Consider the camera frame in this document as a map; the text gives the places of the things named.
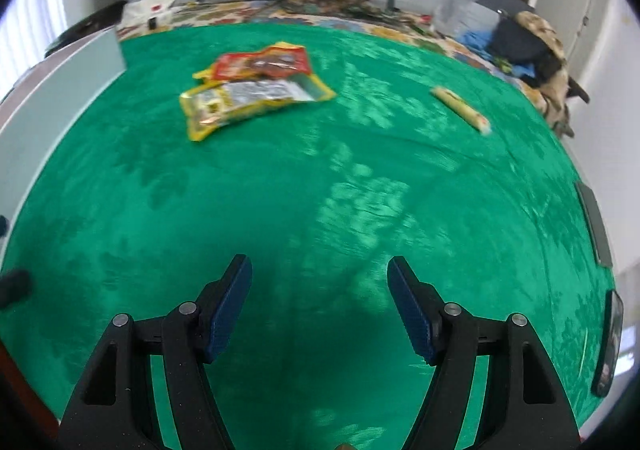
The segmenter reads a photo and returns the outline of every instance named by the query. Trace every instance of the clear plastic bag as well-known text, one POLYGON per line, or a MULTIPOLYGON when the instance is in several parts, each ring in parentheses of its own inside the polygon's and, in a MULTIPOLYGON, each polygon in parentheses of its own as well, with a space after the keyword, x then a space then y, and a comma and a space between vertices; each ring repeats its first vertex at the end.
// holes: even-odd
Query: clear plastic bag
POLYGON ((433 26, 438 33, 455 36, 469 6, 476 0, 439 0, 433 13, 433 26))

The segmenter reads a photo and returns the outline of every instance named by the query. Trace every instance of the table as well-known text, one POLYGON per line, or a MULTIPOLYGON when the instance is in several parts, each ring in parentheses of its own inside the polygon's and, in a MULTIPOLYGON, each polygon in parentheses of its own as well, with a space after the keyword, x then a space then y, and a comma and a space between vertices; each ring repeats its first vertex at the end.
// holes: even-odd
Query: table
MULTIPOLYGON (((0 316, 0 336, 57 416, 114 314, 165 314, 235 253, 251 258, 254 284, 207 372, 238 450, 402 446, 432 369, 386 288, 394 255, 474 315, 524 313, 578 423, 595 409, 613 280, 594 262, 571 161, 516 88, 429 51, 319 27, 184 28, 122 48, 127 72, 53 153, 4 261, 30 270, 35 291, 0 316), (190 143, 177 98, 191 73, 279 40, 306 46, 338 97, 190 143), (494 133, 434 99, 436 84, 494 133)), ((162 432, 177 448, 161 367, 154 357, 162 432)), ((459 448, 475 436, 486 367, 479 358, 459 448)))

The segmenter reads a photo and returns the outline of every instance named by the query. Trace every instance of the yellow sausage stick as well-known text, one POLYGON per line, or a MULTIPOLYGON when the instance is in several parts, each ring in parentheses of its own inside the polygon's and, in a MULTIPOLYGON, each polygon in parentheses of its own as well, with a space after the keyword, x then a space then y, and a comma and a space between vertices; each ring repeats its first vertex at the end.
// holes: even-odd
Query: yellow sausage stick
POLYGON ((431 94, 447 105, 453 112, 458 114, 469 125, 478 130, 482 135, 491 133, 491 123, 477 110, 472 109, 464 99, 455 92, 451 92, 443 86, 436 86, 431 89, 431 94))

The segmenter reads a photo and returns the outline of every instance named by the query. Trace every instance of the yellow snack package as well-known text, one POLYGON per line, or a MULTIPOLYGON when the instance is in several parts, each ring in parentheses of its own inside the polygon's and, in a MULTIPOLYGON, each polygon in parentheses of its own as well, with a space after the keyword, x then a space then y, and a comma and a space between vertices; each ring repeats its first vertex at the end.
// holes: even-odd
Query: yellow snack package
POLYGON ((213 131, 254 115, 305 101, 325 101, 335 96, 314 74, 286 79, 209 81, 180 94, 187 117, 187 135, 202 141, 213 131))

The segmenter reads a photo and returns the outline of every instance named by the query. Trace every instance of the red object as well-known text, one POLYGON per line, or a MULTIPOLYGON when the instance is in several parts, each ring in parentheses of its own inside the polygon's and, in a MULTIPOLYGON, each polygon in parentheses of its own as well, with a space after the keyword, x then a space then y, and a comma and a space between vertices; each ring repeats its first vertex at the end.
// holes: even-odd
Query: red object
POLYGON ((271 46, 260 52, 222 54, 212 66, 213 80, 244 80, 258 76, 287 78, 292 74, 311 74, 311 65, 303 47, 271 46))

